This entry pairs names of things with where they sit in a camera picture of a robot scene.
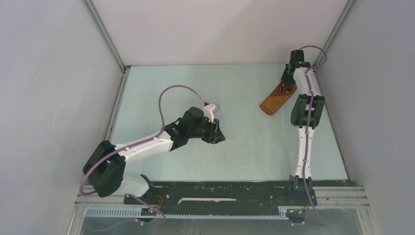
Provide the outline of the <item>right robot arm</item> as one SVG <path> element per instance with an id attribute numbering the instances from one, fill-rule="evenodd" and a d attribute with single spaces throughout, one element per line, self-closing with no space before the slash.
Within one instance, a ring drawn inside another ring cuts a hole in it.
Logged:
<path id="1" fill-rule="evenodd" d="M 304 198 L 310 205 L 316 205 L 311 174 L 311 144 L 315 128 L 319 125 L 325 98 L 319 95 L 312 84 L 309 72 L 311 64 L 305 61 L 303 49 L 290 52 L 290 61 L 281 77 L 279 94 L 288 95 L 294 92 L 294 86 L 301 83 L 303 91 L 299 93 L 290 115 L 291 124 L 296 127 L 299 137 L 296 168 L 290 175 L 285 190 L 285 200 L 292 205 Z"/>

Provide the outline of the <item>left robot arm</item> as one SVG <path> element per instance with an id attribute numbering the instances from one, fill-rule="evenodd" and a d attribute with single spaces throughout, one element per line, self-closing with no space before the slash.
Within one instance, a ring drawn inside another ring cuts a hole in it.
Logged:
<path id="1" fill-rule="evenodd" d="M 132 194 L 143 204 L 154 200 L 152 182 L 143 174 L 129 175 L 127 167 L 160 153 L 185 146 L 190 139 L 217 144 L 226 138 L 215 113 L 217 104 L 189 108 L 181 118 L 156 133 L 132 143 L 101 142 L 83 167 L 86 180 L 93 187 L 91 194 L 108 197 L 114 193 Z"/>

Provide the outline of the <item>orange cloth napkin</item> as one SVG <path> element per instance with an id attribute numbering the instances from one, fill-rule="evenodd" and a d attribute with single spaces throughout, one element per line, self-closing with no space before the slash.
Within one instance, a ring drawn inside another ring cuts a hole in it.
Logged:
<path id="1" fill-rule="evenodd" d="M 297 90 L 297 85 L 286 95 L 280 95 L 281 84 L 279 83 L 275 89 L 265 98 L 265 100 L 260 104 L 260 109 L 267 115 L 273 115 L 276 113 L 294 94 Z"/>

